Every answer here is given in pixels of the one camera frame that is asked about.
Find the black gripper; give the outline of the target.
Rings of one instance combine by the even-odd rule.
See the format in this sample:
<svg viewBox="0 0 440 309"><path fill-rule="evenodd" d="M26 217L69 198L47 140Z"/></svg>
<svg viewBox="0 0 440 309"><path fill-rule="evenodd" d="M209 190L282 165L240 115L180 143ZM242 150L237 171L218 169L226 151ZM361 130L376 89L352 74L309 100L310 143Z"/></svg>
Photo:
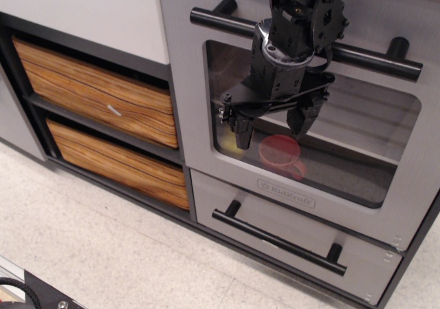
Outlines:
<svg viewBox="0 0 440 309"><path fill-rule="evenodd" d="M229 124L236 146L248 150L254 120L285 111L295 139L303 138L329 97L335 76L306 67L285 70L260 51L212 46L212 115Z"/></svg>

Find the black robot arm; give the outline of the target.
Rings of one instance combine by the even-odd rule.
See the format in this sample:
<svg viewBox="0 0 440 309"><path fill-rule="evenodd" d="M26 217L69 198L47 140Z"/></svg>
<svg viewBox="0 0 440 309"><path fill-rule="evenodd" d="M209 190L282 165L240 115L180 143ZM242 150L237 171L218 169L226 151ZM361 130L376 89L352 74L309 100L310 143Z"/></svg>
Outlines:
<svg viewBox="0 0 440 309"><path fill-rule="evenodd" d="M276 111L287 111L295 139L307 134L335 80L326 71L331 45L348 24L342 0L270 0L270 7L271 18L255 27L247 77L220 97L219 118L243 150L254 120Z"/></svg>

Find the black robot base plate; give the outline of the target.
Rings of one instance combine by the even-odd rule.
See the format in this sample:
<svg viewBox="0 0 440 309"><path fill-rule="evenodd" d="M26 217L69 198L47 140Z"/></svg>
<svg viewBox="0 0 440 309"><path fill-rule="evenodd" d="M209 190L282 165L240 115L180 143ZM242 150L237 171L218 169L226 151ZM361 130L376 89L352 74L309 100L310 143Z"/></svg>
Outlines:
<svg viewBox="0 0 440 309"><path fill-rule="evenodd" d="M41 307L44 309L56 309L56 308L67 308L67 309L83 309L84 307L78 303L76 300L72 299L68 295L62 293L58 289L49 285L42 279L38 278L36 275L24 270L24 282L25 285L29 286L41 303Z"/></svg>

